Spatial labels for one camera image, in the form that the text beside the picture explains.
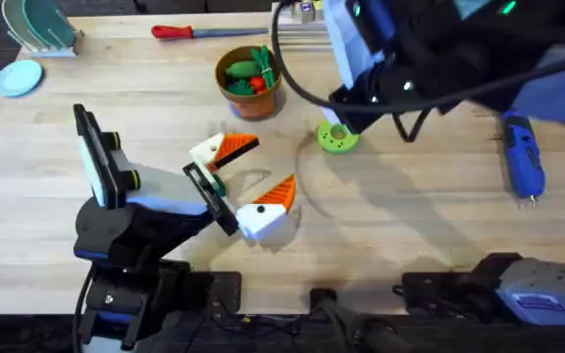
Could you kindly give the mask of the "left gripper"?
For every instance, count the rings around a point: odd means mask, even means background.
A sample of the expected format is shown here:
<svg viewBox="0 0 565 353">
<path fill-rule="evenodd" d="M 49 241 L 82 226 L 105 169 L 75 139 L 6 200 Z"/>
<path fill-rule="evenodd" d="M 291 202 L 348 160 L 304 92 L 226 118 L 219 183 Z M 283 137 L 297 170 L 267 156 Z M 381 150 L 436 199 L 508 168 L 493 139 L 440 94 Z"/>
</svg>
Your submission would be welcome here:
<svg viewBox="0 0 565 353">
<path fill-rule="evenodd" d="M 218 133 L 189 155 L 214 173 L 258 145 L 254 134 Z M 132 163 L 121 150 L 80 154 L 93 196 L 77 213 L 74 255 L 102 267 L 150 268 L 213 223 L 261 241 L 286 221 L 295 198 L 291 174 L 234 212 L 194 163 L 179 175 Z"/>
</svg>

